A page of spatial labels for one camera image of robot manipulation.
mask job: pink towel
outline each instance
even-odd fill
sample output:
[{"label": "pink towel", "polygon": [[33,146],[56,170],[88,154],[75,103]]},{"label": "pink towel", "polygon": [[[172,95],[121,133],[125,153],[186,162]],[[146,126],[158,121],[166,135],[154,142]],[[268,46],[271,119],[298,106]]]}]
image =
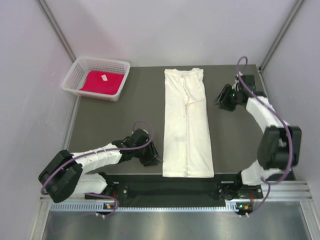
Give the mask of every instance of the pink towel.
[{"label": "pink towel", "polygon": [[115,95],[124,79],[124,74],[110,73],[104,71],[91,71],[88,73],[82,91]]}]

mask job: dark gray table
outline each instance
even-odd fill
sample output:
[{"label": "dark gray table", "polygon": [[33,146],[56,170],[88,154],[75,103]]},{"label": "dark gray table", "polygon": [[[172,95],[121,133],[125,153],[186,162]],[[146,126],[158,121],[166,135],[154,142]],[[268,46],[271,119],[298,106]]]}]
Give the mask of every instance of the dark gray table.
[{"label": "dark gray table", "polygon": [[[254,118],[238,106],[234,112],[213,105],[225,84],[233,84],[235,65],[197,66],[204,70],[204,86],[215,173],[237,173],[257,158],[262,132]],[[138,120],[149,121],[154,129],[154,144],[162,156],[165,126],[165,69],[191,70],[193,66],[132,67],[117,102],[82,97],[69,144],[71,152],[105,146],[131,135]],[[255,75],[256,88],[263,90],[257,67],[246,74]],[[143,167],[138,159],[102,168],[109,174],[161,174],[162,165]]]}]

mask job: gray wall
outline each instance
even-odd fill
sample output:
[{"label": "gray wall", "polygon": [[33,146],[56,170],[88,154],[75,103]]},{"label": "gray wall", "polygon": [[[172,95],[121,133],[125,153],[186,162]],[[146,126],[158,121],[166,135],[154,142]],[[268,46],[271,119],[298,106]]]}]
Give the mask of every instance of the gray wall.
[{"label": "gray wall", "polygon": [[0,1],[0,239],[26,240],[40,197],[38,175],[62,147],[74,97],[71,66],[34,0]]},{"label": "gray wall", "polygon": [[275,109],[302,128],[299,178],[320,212],[320,1],[307,0],[265,70]]},{"label": "gray wall", "polygon": [[259,65],[295,0],[47,0],[76,56],[132,66]]}]

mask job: plastic basket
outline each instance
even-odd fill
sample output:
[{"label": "plastic basket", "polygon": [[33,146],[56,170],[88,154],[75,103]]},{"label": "plastic basket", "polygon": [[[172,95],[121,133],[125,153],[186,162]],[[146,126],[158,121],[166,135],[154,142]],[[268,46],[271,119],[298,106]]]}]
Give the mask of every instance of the plastic basket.
[{"label": "plastic basket", "polygon": [[[76,61],[72,64],[67,75],[65,76],[64,81],[62,83],[62,89],[78,96],[103,99],[115,102],[120,97],[121,91],[127,80],[129,69],[130,63],[126,61],[117,61],[96,57],[78,57]],[[80,90],[84,86],[87,75],[90,71],[124,74],[123,80],[116,94],[108,95]]]}]

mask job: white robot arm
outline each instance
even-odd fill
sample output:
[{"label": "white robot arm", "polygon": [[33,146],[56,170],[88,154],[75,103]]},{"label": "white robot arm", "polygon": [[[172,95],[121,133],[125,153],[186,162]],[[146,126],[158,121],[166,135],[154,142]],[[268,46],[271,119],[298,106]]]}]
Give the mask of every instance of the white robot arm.
[{"label": "white robot arm", "polygon": [[124,140],[116,140],[94,150],[77,153],[62,150],[42,171],[38,180],[55,203],[69,197],[83,197],[85,193],[110,196],[114,183],[108,180],[108,176],[103,172],[87,173],[132,158],[138,158],[145,167],[157,165],[160,157],[152,141],[146,145],[148,141],[149,134],[137,129]]},{"label": "white robot arm", "polygon": [[[242,79],[244,79],[244,83],[248,88],[258,96],[260,101],[274,110],[265,94],[256,91],[255,77],[253,75],[243,75]],[[261,177],[267,179],[273,174],[280,173],[287,167],[289,161],[289,143],[283,124],[256,98],[251,97],[251,94],[238,81],[238,76],[235,77],[235,84],[233,86],[229,84],[224,86],[214,103],[227,111],[234,111],[237,105],[244,105],[263,132],[263,137],[257,150],[257,159],[250,167],[238,173],[234,181],[235,191],[238,191],[243,186],[260,185]],[[294,167],[299,161],[302,132],[297,126],[286,125],[290,131],[293,143],[291,167]]]}]

